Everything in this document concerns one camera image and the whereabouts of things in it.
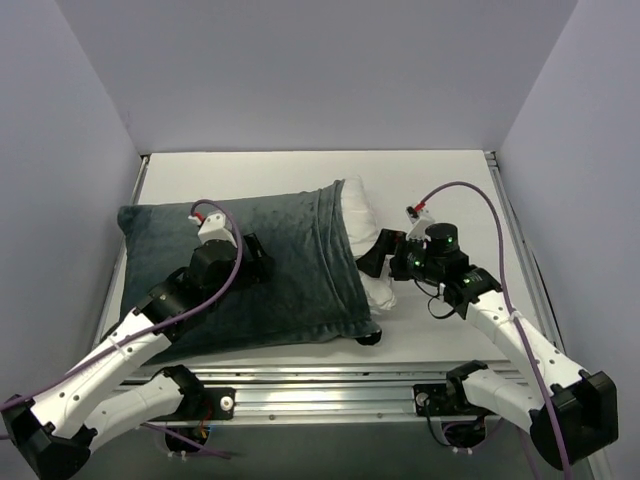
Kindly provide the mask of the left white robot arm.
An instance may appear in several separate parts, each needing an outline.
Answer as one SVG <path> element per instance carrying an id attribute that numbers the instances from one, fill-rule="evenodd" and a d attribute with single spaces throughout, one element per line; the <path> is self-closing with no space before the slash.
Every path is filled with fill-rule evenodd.
<path id="1" fill-rule="evenodd" d="M 264 283 L 273 269 L 254 234 L 240 246 L 209 240 L 194 250 L 188 266 L 152 287 L 59 384 L 27 400 L 13 396 L 2 419 L 36 476 L 70 479 L 98 448 L 145 422 L 203 413 L 206 389 L 184 365 L 163 367 L 124 393 L 114 390 L 202 324 L 227 292 Z"/>

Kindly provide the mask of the zebra and grey pillowcase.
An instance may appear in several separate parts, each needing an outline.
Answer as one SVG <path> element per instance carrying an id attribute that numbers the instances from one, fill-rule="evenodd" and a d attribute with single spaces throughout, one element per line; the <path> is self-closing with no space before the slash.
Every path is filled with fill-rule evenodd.
<path id="1" fill-rule="evenodd" d="M 323 343 L 337 338 L 377 344 L 374 321 L 343 222 L 345 179 L 309 192 L 223 202 L 240 231 L 254 233 L 275 260 L 272 279 L 230 292 L 204 322 L 152 363 L 258 347 Z M 120 312 L 170 273 L 187 266 L 199 244 L 190 204 L 122 207 L 126 270 Z"/>

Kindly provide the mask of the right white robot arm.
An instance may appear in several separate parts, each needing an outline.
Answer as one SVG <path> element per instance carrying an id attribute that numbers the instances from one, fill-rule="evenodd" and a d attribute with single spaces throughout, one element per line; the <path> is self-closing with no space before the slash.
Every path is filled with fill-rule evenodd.
<path id="1" fill-rule="evenodd" d="M 520 313 L 505 288 L 460 249 L 450 223 L 410 233 L 384 229 L 356 261 L 378 278 L 385 265 L 397 281 L 438 289 L 453 312 L 488 338 L 522 375 L 524 385 L 473 360 L 447 374 L 444 400 L 455 412 L 484 409 L 527 433 L 539 455 L 562 470 L 619 437 L 617 389 L 604 372 L 590 373 L 563 354 Z"/>

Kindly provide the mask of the white pillow insert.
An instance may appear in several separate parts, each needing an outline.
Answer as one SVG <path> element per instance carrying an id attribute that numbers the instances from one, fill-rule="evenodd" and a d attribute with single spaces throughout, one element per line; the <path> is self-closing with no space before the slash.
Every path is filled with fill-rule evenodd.
<path id="1" fill-rule="evenodd" d="M 358 260 L 374 246 L 381 229 L 377 226 L 374 210 L 359 176 L 344 180 L 340 200 L 351 252 Z M 379 278 L 363 272 L 359 276 L 373 315 L 382 315 L 395 307 L 397 299 L 389 277 L 388 261 L 383 263 Z"/>

